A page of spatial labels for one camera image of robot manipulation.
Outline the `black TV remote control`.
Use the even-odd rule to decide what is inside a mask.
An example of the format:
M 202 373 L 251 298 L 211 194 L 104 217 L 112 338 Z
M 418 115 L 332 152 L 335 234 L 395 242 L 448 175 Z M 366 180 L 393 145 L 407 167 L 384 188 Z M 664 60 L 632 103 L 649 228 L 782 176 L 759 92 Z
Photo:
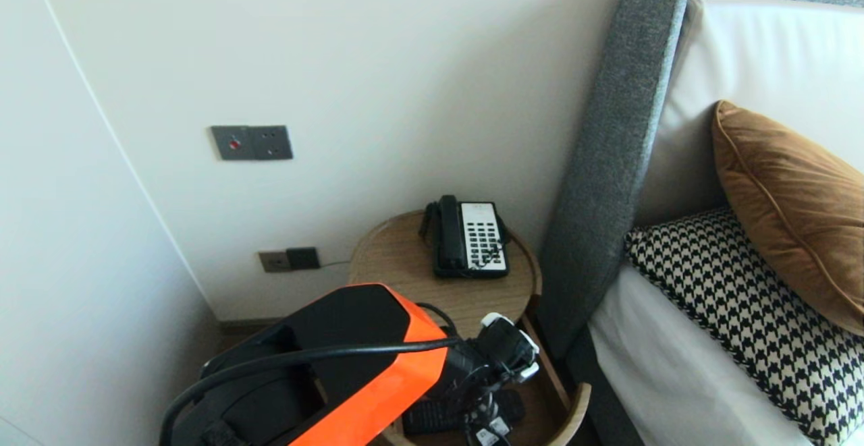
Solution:
M 520 422 L 527 415 L 524 402 L 515 390 L 496 391 L 493 393 L 493 402 L 499 407 L 497 411 L 500 418 L 509 426 Z M 402 415 L 402 428 L 408 436 L 448 433 L 460 430 L 464 424 L 465 414 L 442 399 L 418 401 Z

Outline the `black white desk telephone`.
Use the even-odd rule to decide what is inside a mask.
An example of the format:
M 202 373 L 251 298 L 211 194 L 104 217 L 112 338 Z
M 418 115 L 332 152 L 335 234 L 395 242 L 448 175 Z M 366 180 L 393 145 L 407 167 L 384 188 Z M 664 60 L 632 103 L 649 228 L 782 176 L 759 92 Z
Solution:
M 432 267 L 435 276 L 438 276 L 435 268 L 440 231 L 439 200 L 428 206 L 429 229 L 433 232 Z M 508 276 L 510 264 L 506 244 L 509 234 L 495 204 L 491 201 L 457 201 L 464 230 L 467 268 L 457 271 L 454 276 L 441 278 L 493 279 Z

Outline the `black telephone handset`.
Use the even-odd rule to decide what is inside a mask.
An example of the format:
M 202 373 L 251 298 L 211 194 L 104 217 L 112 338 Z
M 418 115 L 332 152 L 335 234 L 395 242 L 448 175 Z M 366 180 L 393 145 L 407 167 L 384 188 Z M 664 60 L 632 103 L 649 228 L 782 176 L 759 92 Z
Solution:
M 443 195 L 439 200 L 439 209 L 440 231 L 435 272 L 440 277 L 451 277 L 467 268 L 460 207 L 454 195 Z

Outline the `round wooden nightstand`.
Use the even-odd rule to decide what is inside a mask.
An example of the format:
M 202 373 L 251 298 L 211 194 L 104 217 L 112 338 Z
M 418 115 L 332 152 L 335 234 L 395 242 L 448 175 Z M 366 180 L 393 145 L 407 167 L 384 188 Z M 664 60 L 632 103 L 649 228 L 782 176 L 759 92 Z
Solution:
M 433 246 L 419 229 L 423 211 L 402 213 L 366 234 L 354 250 L 348 282 L 383 283 L 413 302 L 444 311 L 460 336 L 475 337 L 490 312 L 518 322 L 542 295 L 537 258 L 521 237 L 510 231 L 506 254 L 510 272 L 503 278 L 440 278 L 433 271 Z

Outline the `white bed sheet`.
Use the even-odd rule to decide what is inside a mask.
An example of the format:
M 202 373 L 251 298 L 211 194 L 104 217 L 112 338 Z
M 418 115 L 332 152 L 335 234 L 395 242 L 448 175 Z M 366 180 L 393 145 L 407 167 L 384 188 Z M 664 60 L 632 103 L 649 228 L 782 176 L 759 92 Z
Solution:
M 722 346 L 627 262 L 589 331 L 647 446 L 811 446 Z

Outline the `black plug adapter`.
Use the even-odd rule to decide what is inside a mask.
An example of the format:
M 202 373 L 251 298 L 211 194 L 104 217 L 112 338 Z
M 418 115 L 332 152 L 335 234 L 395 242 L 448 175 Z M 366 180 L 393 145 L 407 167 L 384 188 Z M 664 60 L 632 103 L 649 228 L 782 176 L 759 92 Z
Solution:
M 285 258 L 291 271 L 321 268 L 320 256 L 315 247 L 296 247 L 285 250 Z

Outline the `black white houndstooth pillow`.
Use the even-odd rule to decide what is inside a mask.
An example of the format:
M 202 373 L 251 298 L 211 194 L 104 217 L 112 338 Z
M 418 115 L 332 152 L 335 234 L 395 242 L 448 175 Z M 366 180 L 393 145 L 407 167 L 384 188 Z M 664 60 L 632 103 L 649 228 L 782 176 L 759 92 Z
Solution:
M 730 207 L 635 227 L 624 254 L 812 446 L 843 446 L 864 433 L 864 337 L 799 298 Z

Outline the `grey upholstered headboard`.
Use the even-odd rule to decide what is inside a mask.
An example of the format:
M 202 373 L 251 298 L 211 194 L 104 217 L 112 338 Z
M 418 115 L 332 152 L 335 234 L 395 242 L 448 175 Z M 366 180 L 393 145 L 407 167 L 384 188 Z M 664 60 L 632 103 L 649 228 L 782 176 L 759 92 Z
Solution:
M 864 0 L 789 0 L 864 7 Z M 539 257 L 538 320 L 571 350 L 618 272 L 650 164 L 687 0 L 618 0 Z

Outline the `brown velvet cushion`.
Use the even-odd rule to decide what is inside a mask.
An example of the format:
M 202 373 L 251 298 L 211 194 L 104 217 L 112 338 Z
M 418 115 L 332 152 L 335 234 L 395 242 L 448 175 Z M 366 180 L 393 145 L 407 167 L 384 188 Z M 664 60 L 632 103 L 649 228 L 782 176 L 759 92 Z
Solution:
M 710 123 L 715 171 L 758 253 L 807 305 L 864 337 L 864 173 L 729 101 Z

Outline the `grey wall socket plate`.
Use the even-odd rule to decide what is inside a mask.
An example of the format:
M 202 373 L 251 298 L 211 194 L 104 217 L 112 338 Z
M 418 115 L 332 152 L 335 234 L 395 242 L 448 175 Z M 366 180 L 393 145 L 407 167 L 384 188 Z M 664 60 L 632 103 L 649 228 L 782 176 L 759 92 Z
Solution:
M 250 126 L 249 135 L 256 161 L 293 159 L 286 126 Z

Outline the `grey wall plate red button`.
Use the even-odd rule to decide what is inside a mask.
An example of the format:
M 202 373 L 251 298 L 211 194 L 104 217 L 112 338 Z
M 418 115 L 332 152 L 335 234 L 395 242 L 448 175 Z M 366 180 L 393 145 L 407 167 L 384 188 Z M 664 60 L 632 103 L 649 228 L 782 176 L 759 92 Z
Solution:
M 211 126 L 210 135 L 222 161 L 253 161 L 249 126 Z

